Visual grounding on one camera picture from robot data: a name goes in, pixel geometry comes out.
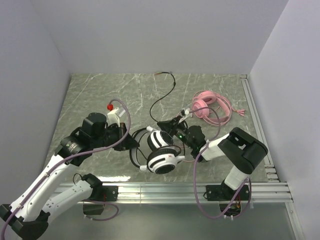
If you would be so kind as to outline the white and black headphones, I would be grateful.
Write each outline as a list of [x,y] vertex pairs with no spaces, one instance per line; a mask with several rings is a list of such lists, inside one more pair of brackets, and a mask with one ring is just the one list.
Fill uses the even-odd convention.
[[137,130],[132,137],[137,143],[140,143],[145,135],[148,135],[147,144],[151,150],[145,165],[140,164],[138,160],[138,146],[129,150],[130,161],[136,168],[163,175],[173,171],[179,163],[185,160],[186,157],[181,154],[182,149],[174,144],[172,137],[167,132],[148,126]]

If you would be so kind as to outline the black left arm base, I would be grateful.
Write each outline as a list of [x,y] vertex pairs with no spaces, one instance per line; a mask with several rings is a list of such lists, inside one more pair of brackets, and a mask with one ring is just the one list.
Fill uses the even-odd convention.
[[[117,186],[103,185],[95,188],[91,195],[82,202],[84,217],[95,221],[106,221],[116,217],[120,211],[119,207],[115,204],[117,199]],[[111,210],[114,214],[107,218],[95,219],[95,216],[101,216],[106,210]]]

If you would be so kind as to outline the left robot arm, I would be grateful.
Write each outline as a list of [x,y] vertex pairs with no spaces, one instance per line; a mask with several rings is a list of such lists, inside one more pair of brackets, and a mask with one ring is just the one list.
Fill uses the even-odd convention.
[[0,206],[4,226],[10,226],[23,240],[37,240],[57,216],[78,202],[104,205],[103,184],[91,173],[83,175],[80,181],[56,197],[52,194],[68,174],[76,172],[94,153],[111,148],[116,151],[131,149],[128,144],[133,139],[130,128],[130,122],[108,124],[104,114],[90,113],[81,126],[61,140],[30,187],[11,204]]

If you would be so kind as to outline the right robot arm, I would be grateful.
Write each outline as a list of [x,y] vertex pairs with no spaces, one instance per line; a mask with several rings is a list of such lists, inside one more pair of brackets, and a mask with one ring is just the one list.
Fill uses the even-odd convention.
[[208,162],[221,156],[231,161],[233,166],[218,189],[218,193],[226,200],[231,199],[269,152],[261,141],[239,127],[220,138],[209,140],[201,126],[187,126],[180,116],[160,121],[157,126],[170,136],[177,137],[191,150],[190,155],[194,159],[199,156],[199,162]]

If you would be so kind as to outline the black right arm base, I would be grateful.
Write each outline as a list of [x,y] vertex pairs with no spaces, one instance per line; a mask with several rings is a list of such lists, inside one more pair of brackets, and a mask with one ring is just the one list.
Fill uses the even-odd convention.
[[[221,185],[206,185],[205,186],[205,193],[203,194],[203,197],[207,201],[211,202],[218,202],[219,209],[221,212],[225,210],[225,208],[228,206],[230,200],[235,195],[236,190],[232,190],[228,186],[226,186],[224,183]],[[242,210],[245,210],[248,203],[244,208],[242,208],[242,201],[251,201],[252,192],[251,187],[248,185],[244,185],[239,193],[236,195],[234,201],[230,205],[230,207],[227,209],[227,211],[224,213],[225,217],[237,217],[242,213]]]

